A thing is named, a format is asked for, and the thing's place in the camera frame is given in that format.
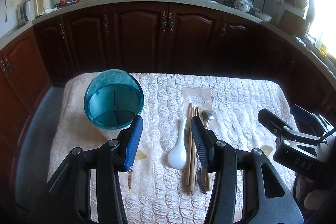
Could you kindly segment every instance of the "metal spoon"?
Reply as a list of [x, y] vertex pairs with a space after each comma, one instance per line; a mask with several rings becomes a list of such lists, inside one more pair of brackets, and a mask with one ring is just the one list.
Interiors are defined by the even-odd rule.
[[215, 115], [212, 112], [208, 111], [208, 110], [203, 110], [202, 114], [203, 114], [203, 117], [207, 117], [208, 118], [207, 119], [207, 123], [205, 125], [205, 129], [208, 129], [209, 122], [215, 118]]

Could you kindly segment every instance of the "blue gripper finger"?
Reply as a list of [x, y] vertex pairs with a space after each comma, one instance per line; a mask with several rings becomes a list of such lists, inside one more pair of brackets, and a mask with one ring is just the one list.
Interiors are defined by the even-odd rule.
[[137, 154], [140, 137], [142, 134], [143, 120], [140, 115], [135, 115], [129, 129], [127, 130], [127, 136], [129, 141], [126, 147], [125, 153], [125, 170], [128, 171], [134, 164], [135, 155]]

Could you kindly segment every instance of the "cabinet handle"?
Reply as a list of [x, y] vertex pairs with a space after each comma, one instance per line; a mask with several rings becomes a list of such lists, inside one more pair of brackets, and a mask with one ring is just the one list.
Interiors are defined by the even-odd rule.
[[163, 13], [162, 20], [161, 20], [161, 28], [162, 28], [163, 34], [166, 32], [166, 26], [167, 26], [166, 13]]
[[226, 33], [226, 29], [225, 29], [225, 26], [226, 26], [226, 22], [224, 22], [222, 28], [221, 28], [221, 31], [220, 31], [220, 36], [223, 37]]
[[169, 26], [169, 29], [170, 29], [170, 33], [173, 33], [174, 23], [171, 19], [171, 13], [169, 13], [169, 16], [168, 16], [168, 26]]
[[64, 31], [63, 31], [63, 28], [62, 28], [61, 24], [59, 24], [59, 34], [62, 37], [62, 39], [65, 41], [65, 34], [64, 34]]
[[10, 63], [9, 63], [9, 61], [8, 61], [8, 59], [7, 59], [7, 57], [5, 57], [4, 59], [5, 59], [5, 64], [6, 64], [6, 66], [7, 66], [8, 71], [11, 71], [11, 65], [10, 65]]
[[7, 67], [6, 67], [6, 65], [5, 65], [5, 63], [3, 62], [2, 59], [1, 59], [0, 63], [1, 63], [1, 68], [2, 68], [2, 71], [3, 71], [4, 75], [5, 75], [6, 77], [8, 77], [8, 70], [7, 70]]
[[106, 34], [109, 34], [110, 32], [110, 27], [109, 27], [109, 23], [107, 21], [107, 16], [106, 14], [104, 14], [104, 28], [105, 28], [105, 32]]

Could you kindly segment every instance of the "wall cabinet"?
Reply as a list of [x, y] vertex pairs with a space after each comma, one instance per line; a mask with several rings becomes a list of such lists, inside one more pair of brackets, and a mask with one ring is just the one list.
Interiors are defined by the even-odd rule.
[[110, 51], [115, 67], [157, 72], [166, 35], [168, 3], [109, 5]]
[[108, 64], [110, 32], [106, 5], [76, 10], [62, 15], [62, 19], [77, 74], [112, 67], [112, 61]]
[[54, 17], [34, 26], [36, 40], [45, 67], [54, 85], [63, 85], [75, 77], [62, 18]]
[[35, 111], [50, 88], [50, 78], [44, 68], [32, 29], [15, 38], [1, 50], [8, 69], [9, 82], [25, 97]]

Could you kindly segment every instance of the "stain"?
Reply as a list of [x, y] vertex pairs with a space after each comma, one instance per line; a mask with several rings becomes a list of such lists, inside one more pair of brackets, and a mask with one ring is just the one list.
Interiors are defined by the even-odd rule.
[[129, 171], [127, 171], [128, 174], [128, 189], [132, 189], [132, 167], [130, 167]]

